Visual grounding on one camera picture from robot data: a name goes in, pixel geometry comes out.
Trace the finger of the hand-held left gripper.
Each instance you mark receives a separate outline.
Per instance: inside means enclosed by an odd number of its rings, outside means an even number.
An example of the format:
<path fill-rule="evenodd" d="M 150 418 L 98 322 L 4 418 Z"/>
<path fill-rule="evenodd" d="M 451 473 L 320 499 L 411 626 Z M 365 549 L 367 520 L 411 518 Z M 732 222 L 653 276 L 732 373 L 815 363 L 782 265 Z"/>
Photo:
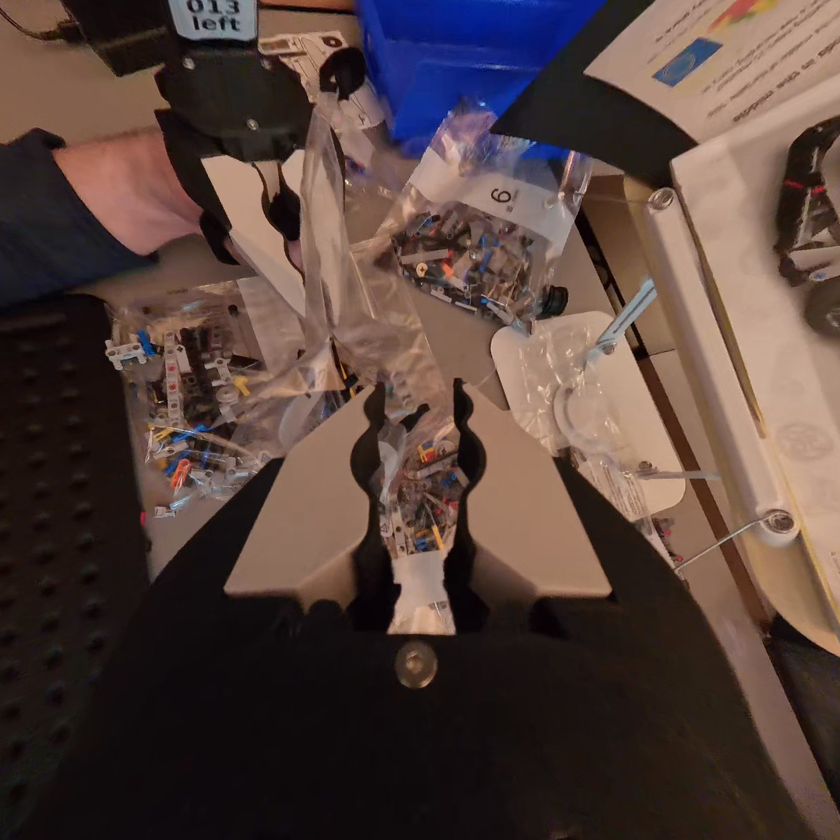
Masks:
<path fill-rule="evenodd" d="M 305 152 L 296 150 L 279 168 L 277 228 L 285 238 L 299 238 L 301 231 L 301 184 Z"/>
<path fill-rule="evenodd" d="M 300 317 L 306 315 L 303 275 L 288 254 L 284 234 L 273 225 L 269 206 L 286 185 L 279 161 L 243 162 L 228 155 L 203 158 L 203 167 L 229 222 L 240 256 L 266 279 Z"/>

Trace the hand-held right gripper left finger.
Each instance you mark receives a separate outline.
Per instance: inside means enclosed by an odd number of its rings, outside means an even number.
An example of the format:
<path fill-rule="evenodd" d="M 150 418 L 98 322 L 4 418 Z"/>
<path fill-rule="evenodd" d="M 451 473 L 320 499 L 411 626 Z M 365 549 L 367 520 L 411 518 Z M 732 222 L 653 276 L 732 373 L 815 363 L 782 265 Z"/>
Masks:
<path fill-rule="evenodd" d="M 400 587 L 372 481 L 382 457 L 385 386 L 366 387 L 285 457 L 224 585 L 306 612 L 334 602 L 363 631 L 386 631 Z"/>

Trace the clear lego parts bag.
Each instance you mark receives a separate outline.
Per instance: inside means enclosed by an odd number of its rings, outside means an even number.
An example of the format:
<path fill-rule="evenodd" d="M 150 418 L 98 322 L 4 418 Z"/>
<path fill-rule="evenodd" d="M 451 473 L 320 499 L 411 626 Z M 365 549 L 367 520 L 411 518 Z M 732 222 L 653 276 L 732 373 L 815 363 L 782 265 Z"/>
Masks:
<path fill-rule="evenodd" d="M 432 412 L 421 417 L 422 424 L 440 419 L 450 426 L 452 419 L 444 409 L 451 407 L 452 397 L 445 395 L 443 377 L 413 304 L 396 280 L 378 269 L 373 269 L 371 287 L 354 260 L 343 217 L 340 149 L 321 106 L 310 122 L 301 200 L 306 325 L 338 345 L 340 358 L 350 363 L 363 383 L 385 386 L 385 417 L 392 413 L 397 418 L 413 417 L 421 406 L 428 406 Z M 388 631 L 356 628 L 349 613 L 334 602 L 317 602 L 308 612 L 295 605 L 307 616 L 301 619 L 305 634 L 317 622 L 362 636 L 382 637 Z"/>
<path fill-rule="evenodd" d="M 442 121 L 384 228 L 383 257 L 442 302 L 531 333 L 592 179 L 592 159 L 495 134 L 496 114 L 463 100 Z"/>

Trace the person's left forearm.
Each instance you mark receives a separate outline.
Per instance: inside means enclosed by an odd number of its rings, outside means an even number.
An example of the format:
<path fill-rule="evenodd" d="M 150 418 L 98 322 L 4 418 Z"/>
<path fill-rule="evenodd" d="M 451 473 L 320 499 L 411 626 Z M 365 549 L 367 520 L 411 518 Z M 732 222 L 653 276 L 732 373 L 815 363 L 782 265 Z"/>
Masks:
<path fill-rule="evenodd" d="M 54 157 L 65 145 L 32 129 L 1 146 L 2 308 L 158 262 L 122 245 L 81 201 Z"/>

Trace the person's left hand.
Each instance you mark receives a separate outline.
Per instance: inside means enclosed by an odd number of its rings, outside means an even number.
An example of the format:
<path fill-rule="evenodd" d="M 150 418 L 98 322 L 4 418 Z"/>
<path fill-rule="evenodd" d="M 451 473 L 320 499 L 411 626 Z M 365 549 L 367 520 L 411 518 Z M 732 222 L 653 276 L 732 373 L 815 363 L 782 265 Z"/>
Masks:
<path fill-rule="evenodd" d="M 201 233 L 201 208 L 180 184 L 159 128 L 144 128 L 53 151 L 91 214 L 122 246 L 150 256 Z"/>

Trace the white sticker sheet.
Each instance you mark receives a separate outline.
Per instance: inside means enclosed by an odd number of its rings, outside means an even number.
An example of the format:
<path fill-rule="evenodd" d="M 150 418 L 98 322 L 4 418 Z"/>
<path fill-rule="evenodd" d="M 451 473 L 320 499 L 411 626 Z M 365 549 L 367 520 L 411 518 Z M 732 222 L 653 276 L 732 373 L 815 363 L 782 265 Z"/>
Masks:
<path fill-rule="evenodd" d="M 319 71 L 322 65 L 332 54 L 349 47 L 347 39 L 337 30 L 282 34 L 259 41 L 259 48 L 265 55 L 279 58 L 298 75 L 310 102 L 315 101 L 320 91 Z M 372 129 L 385 120 L 375 88 L 368 77 L 342 104 L 342 109 L 361 130 Z"/>

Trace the black power adapter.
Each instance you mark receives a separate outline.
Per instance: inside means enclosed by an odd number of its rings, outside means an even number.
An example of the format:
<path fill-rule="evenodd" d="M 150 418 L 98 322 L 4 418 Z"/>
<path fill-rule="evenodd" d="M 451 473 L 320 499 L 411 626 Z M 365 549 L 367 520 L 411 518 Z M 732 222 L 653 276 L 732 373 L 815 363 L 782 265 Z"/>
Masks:
<path fill-rule="evenodd" d="M 162 1 L 62 1 L 81 40 L 117 77 L 165 62 L 167 13 Z"/>

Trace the light blue slotted bar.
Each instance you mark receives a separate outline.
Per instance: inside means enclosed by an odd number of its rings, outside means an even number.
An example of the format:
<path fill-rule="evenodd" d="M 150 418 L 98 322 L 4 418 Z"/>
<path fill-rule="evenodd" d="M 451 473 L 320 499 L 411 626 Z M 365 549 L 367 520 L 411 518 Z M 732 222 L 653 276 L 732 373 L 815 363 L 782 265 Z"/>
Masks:
<path fill-rule="evenodd" d="M 713 470 L 704 469 L 681 469 L 681 470 L 662 470 L 658 467 L 653 467 L 648 462 L 643 462 L 639 465 L 635 473 L 639 480 L 687 480 L 687 481 L 719 481 L 720 474 Z"/>
<path fill-rule="evenodd" d="M 655 282 L 652 278 L 648 278 L 642 284 L 638 293 L 618 312 L 610 325 L 588 349 L 585 363 L 594 364 L 602 357 L 614 353 L 627 330 L 645 313 L 656 297 Z"/>

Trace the small open parts bag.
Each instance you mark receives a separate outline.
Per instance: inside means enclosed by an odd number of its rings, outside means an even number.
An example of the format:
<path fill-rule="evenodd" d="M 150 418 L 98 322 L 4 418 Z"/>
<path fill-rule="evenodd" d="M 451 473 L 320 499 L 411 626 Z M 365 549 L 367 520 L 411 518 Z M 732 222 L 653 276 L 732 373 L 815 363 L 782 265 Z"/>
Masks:
<path fill-rule="evenodd" d="M 106 356 L 136 432 L 146 523 L 154 506 L 177 517 L 225 503 L 363 388 L 259 277 L 131 300 L 112 310 Z"/>

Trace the blue plastic bin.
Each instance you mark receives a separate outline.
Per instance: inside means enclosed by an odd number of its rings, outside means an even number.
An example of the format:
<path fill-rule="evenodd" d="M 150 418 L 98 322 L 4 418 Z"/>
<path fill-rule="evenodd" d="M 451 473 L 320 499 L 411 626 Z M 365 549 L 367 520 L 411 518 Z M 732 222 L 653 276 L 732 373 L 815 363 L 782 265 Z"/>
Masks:
<path fill-rule="evenodd" d="M 425 152 L 469 100 L 501 116 L 604 1 L 359 1 L 369 78 L 392 141 Z"/>

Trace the white rod with ball end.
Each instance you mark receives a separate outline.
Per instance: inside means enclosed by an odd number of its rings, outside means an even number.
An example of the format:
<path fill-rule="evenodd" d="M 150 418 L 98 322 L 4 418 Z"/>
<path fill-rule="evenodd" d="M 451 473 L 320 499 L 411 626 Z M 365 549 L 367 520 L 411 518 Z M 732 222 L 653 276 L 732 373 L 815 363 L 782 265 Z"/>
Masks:
<path fill-rule="evenodd" d="M 792 544 L 797 539 L 801 531 L 801 526 L 787 510 L 778 508 L 770 509 L 761 517 L 753 519 L 740 528 L 726 534 L 726 536 L 714 542 L 711 546 L 686 560 L 680 561 L 675 567 L 675 572 L 682 575 L 694 562 L 705 557 L 712 551 L 719 550 L 724 544 L 735 540 L 735 538 L 742 536 L 748 531 L 758 533 L 760 540 L 772 549 L 781 549 Z"/>

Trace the dark perforated panel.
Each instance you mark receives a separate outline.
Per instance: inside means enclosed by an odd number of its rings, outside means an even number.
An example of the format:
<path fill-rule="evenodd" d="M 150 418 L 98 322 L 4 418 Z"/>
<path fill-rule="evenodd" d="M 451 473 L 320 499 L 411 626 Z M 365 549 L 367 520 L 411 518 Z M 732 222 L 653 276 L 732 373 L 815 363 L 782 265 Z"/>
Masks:
<path fill-rule="evenodd" d="M 104 303 L 2 311 L 2 838 L 19 838 L 149 585 Z"/>

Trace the white rounded container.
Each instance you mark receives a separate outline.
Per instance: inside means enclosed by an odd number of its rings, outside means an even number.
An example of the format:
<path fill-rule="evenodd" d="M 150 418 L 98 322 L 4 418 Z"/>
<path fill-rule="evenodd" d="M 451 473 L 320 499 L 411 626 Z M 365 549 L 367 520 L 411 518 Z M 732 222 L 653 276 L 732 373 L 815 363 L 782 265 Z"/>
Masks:
<path fill-rule="evenodd" d="M 712 448 L 719 456 L 724 484 L 736 511 L 756 519 L 778 508 L 798 521 L 792 504 L 785 501 L 781 480 L 771 466 L 769 447 L 761 442 L 757 423 L 751 419 L 736 382 L 712 307 L 705 263 L 675 184 L 673 162 L 672 186 L 651 195 L 644 213 L 654 277 L 665 299 L 680 358 L 686 363 L 710 427 Z M 806 580 L 808 569 L 799 539 L 800 534 L 787 547 L 772 549 L 759 535 L 748 538 L 751 570 L 784 620 L 818 647 L 838 655 L 838 637 L 826 633 L 819 593 Z"/>

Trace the black pointed panel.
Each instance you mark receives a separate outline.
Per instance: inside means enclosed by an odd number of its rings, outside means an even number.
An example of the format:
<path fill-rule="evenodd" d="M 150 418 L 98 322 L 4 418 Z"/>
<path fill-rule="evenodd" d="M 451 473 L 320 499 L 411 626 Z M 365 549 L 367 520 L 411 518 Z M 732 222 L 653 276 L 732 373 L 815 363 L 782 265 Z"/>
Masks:
<path fill-rule="evenodd" d="M 698 142 L 585 69 L 653 2 L 609 1 L 491 127 L 495 134 L 582 152 L 654 188 L 672 186 L 670 162 Z"/>

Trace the white printed paper sheet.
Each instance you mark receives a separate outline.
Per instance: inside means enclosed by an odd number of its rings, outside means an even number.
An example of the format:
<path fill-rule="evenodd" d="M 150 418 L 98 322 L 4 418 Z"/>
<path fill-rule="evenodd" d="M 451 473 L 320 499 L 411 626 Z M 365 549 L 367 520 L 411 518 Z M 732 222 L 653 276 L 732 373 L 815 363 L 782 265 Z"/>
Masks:
<path fill-rule="evenodd" d="M 701 143 L 838 75 L 838 1 L 656 1 L 584 70 Z"/>

